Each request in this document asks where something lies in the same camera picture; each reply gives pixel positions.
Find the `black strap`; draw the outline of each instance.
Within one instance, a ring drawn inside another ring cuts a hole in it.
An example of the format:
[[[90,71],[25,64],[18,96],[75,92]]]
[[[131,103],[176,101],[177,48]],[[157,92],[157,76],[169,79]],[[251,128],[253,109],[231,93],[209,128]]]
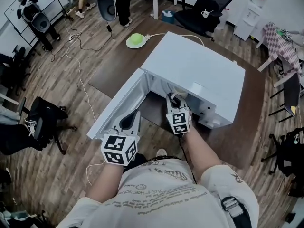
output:
[[[221,201],[221,204],[232,217],[236,228],[252,228],[247,209],[235,197],[226,197]]]

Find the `wall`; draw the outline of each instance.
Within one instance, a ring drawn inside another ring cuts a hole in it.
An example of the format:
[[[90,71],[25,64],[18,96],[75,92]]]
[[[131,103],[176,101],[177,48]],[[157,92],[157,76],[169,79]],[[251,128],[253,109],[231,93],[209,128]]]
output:
[[[228,21],[234,25],[239,21],[244,7],[249,0],[233,0],[229,5]],[[186,0],[194,5],[196,0]],[[262,27],[269,21],[288,30],[302,30],[304,28],[304,1],[303,0],[268,0],[264,6],[263,14],[252,36],[258,40],[262,37]]]
[[[304,199],[298,198],[292,213],[295,213],[294,220],[290,224],[285,222],[282,228],[296,228],[304,219]]]
[[[16,45],[22,46],[26,48],[26,53],[28,53],[31,47],[22,39],[22,37],[14,30],[14,27],[10,24],[7,18],[4,16],[4,11],[10,6],[10,4],[14,0],[0,0],[0,52],[11,56],[12,51]],[[62,5],[68,3],[67,0],[60,0]],[[58,14],[61,10],[60,4],[58,1],[53,2],[50,6],[48,6],[44,12],[49,18],[53,18],[56,14]],[[27,39],[27,41],[31,41],[34,37],[33,32],[27,28],[26,31],[22,33],[22,35]],[[35,45],[37,40],[32,42],[32,46]]]

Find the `blue container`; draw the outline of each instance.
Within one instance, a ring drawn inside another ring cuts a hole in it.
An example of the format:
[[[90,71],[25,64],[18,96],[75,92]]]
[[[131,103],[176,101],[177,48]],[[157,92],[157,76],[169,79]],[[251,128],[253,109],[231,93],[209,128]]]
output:
[[[165,12],[166,13],[168,13],[168,12],[171,12],[171,14],[173,15],[172,17],[167,17],[167,16],[165,16],[164,14],[163,14],[163,12],[161,12],[161,14],[162,14],[162,17],[161,17],[161,20],[162,21],[164,21],[164,22],[167,22],[167,23],[170,23],[170,24],[174,24],[174,12],[173,11],[171,11],[171,10],[165,10]]]

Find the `whiteboard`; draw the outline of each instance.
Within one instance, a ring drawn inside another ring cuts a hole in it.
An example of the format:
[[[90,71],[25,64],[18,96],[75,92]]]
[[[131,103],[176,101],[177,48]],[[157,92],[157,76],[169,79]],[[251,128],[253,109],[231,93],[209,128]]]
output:
[[[40,6],[40,9],[43,10],[53,1],[55,0],[39,0],[37,4]],[[19,5],[20,3],[15,0],[13,4],[5,11],[5,15],[16,27],[16,29],[21,33],[27,27],[27,24],[23,21],[22,18],[17,18],[17,9],[19,8]]]

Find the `wooden floor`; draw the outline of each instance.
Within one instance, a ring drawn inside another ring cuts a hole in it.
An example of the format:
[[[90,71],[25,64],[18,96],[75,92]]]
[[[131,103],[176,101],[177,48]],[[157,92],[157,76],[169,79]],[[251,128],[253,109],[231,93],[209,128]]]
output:
[[[180,10],[180,6],[173,6],[171,2],[159,1],[159,10]],[[106,54],[111,53],[125,36],[142,22],[152,11],[152,1],[132,0],[131,17],[133,23],[128,28],[119,25],[118,20],[111,23],[113,30],[112,39],[99,52],[81,50],[79,43],[74,44],[69,50],[70,57],[77,57],[81,62],[81,78],[90,98],[90,103],[96,117],[110,102],[110,98],[91,87],[87,82],[102,64]],[[81,40],[84,48],[100,48],[109,38],[106,23],[101,20],[98,8],[85,12],[85,19],[75,19],[73,28],[82,32]],[[77,132],[66,131],[61,134],[61,142],[67,149],[63,156],[55,143],[50,144],[42,152],[28,148],[12,156],[0,155],[0,166],[9,167],[13,183],[11,194],[19,207],[24,207],[29,213],[40,212],[44,209],[53,224],[57,224],[71,210],[75,202],[83,197],[89,187],[86,179],[86,167],[89,164],[103,162],[99,150],[100,141],[90,140],[86,134],[94,123],[94,118],[88,99],[79,81],[78,62],[65,56],[70,46],[65,44],[69,34],[66,31],[64,20],[56,24],[56,30],[61,34],[60,42],[53,42],[56,58],[51,62],[52,55],[42,52],[42,56],[35,55],[31,60],[30,77],[25,82],[26,92],[18,99],[26,97],[27,106],[30,106],[37,96],[68,108],[69,118],[67,124],[78,127]],[[258,68],[265,60],[267,53],[256,49],[256,43],[250,39],[246,42],[233,35],[233,28],[225,25],[225,29],[214,34],[216,43],[234,52],[245,59],[253,67]],[[268,171],[274,160],[261,163],[260,159],[274,151],[274,145],[268,138],[270,133],[276,136],[287,133],[299,126],[299,119],[287,120],[279,123],[284,113],[268,117],[268,114],[282,103],[282,96],[269,100],[275,92],[272,87],[276,77],[272,69],[265,72],[266,86],[264,105],[259,130],[256,133],[255,157],[248,170],[235,171],[247,182],[257,196],[260,204],[260,228],[281,227],[288,210],[292,209],[295,199],[289,197],[284,190],[290,185],[291,177],[285,178],[279,171],[273,176]],[[183,158],[177,138],[158,128],[152,123],[142,119],[142,131],[139,143],[140,152],[147,158],[153,157],[159,148],[167,150],[168,154]],[[102,167],[93,167],[89,170],[90,181],[94,181]]]

